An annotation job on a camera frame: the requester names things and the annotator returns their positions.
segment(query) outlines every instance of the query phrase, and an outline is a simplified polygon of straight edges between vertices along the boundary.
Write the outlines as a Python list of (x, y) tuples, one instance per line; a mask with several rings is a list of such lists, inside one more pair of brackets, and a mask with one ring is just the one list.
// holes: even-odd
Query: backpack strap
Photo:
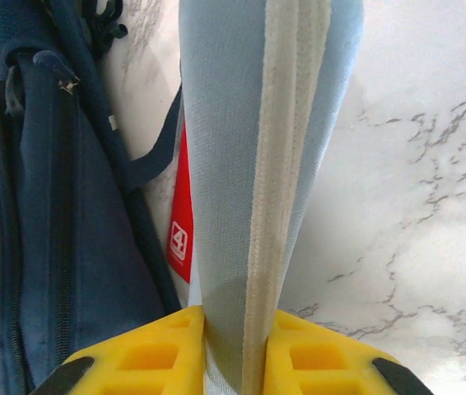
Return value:
[(49, 49), (58, 52), (56, 35), (37, 2), (0, 0), (0, 48), (8, 66), (19, 50)]
[(131, 193), (158, 177), (173, 160), (181, 102), (182, 87), (176, 93), (154, 147), (146, 155), (129, 162), (124, 169), (126, 193)]

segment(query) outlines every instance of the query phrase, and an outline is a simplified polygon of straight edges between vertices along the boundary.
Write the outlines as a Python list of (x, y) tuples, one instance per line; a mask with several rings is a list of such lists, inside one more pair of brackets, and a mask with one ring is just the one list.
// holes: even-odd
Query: navy blue backpack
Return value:
[(179, 309), (139, 187), (171, 161), (180, 93), (130, 160), (95, 60), (122, 0), (0, 0), (0, 394)]

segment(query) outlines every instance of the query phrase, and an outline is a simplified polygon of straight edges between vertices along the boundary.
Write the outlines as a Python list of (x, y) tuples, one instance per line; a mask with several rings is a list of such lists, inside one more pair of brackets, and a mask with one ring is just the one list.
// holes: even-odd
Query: marble wall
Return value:
[(466, 394), (466, 0), (366, 1), (281, 305)]

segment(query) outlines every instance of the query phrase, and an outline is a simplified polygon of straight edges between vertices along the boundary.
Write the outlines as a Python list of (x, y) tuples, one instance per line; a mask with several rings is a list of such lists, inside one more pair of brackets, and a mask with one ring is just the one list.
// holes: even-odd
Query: yellow plastic grid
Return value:
[[(203, 311), (194, 306), (79, 351), (96, 362), (72, 395), (203, 395)], [(326, 328), (277, 311), (263, 395), (391, 395), (372, 365), (396, 361)]]

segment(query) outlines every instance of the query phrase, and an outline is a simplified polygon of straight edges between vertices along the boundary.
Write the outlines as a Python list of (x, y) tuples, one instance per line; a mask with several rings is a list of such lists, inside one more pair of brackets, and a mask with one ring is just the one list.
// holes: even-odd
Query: red tag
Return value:
[(191, 262), (193, 259), (193, 206), (189, 182), (189, 161), (187, 136), (184, 125), (178, 157), (175, 195), (170, 217), (169, 243), (167, 257), (175, 272), (188, 284), (191, 281)]

